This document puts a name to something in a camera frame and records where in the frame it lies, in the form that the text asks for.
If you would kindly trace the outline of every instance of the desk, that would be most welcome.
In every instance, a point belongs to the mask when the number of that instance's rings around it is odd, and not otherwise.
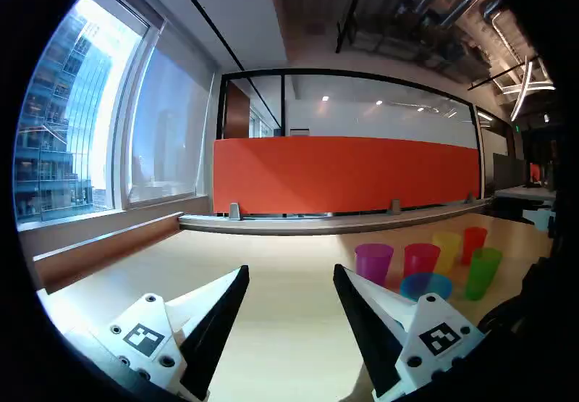
[[[338,401],[349,395],[362,358],[332,282],[334,264],[354,268],[354,248],[367,242],[394,247],[386,279],[397,290],[404,246],[433,232],[489,231],[488,246],[504,254],[493,285],[477,302],[462,297],[468,268],[451,273],[449,302],[471,322],[520,291],[520,280],[551,240],[532,225],[465,214],[382,232],[317,236],[228,235],[183,230],[47,296],[56,325],[108,323],[147,292],[173,299],[241,264],[250,284],[210,386],[211,402]],[[370,389],[362,394],[371,401]]]
[[[495,191],[494,195],[496,197],[518,198],[520,200],[555,201],[557,193],[546,188],[516,186],[514,188]]]

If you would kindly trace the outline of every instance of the green cup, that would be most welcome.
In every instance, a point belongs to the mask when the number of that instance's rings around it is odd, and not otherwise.
[[[473,252],[465,289],[467,299],[477,301],[484,296],[486,289],[493,281],[501,260],[501,251],[494,248],[477,248]]]

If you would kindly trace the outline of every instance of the yellow cup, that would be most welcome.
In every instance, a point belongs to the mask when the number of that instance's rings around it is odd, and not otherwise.
[[[457,233],[438,232],[432,235],[432,243],[440,248],[439,260],[434,267],[437,274],[447,274],[455,264],[462,237]]]

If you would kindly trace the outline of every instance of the plastic cup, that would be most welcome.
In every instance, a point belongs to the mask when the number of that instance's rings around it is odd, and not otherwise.
[[[461,240],[457,233],[438,232],[432,235],[432,243],[440,248],[439,260],[434,267],[437,274],[446,274],[452,269],[460,250]]]
[[[404,248],[404,278],[419,272],[433,272],[440,248],[431,243],[412,243]]]
[[[465,239],[462,242],[462,264],[470,264],[473,258],[473,251],[484,247],[486,239],[486,228],[469,227],[465,229]]]
[[[364,243],[355,249],[356,274],[384,286],[394,249],[385,243]]]
[[[473,252],[465,296],[473,301],[481,299],[491,285],[502,260],[502,253],[494,248],[479,248]]]
[[[400,285],[400,294],[406,298],[418,301],[427,293],[438,293],[443,299],[448,299],[452,292],[452,283],[444,275],[418,273],[406,277]]]

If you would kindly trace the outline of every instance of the ceiling light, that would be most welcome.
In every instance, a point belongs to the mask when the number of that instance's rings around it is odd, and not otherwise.
[[[493,121],[492,117],[489,117],[488,115],[483,114],[482,112],[479,112],[478,116],[482,117],[482,118],[486,118],[488,121]]]
[[[552,85],[543,85],[543,86],[530,86],[527,88],[527,91],[539,91],[539,90],[554,90],[555,87]],[[520,91],[520,87],[510,88],[508,90],[503,91],[503,94],[513,94],[518,93]]]
[[[521,91],[519,93],[519,96],[517,97],[517,103],[515,103],[515,108],[512,110],[511,121],[515,121],[515,118],[517,118],[517,114],[519,113],[520,108],[523,105],[523,100],[525,100],[527,88],[529,87],[529,82],[531,81],[532,71],[533,71],[533,62],[528,61],[528,59],[525,58],[525,72],[523,73],[523,84],[521,85]]]

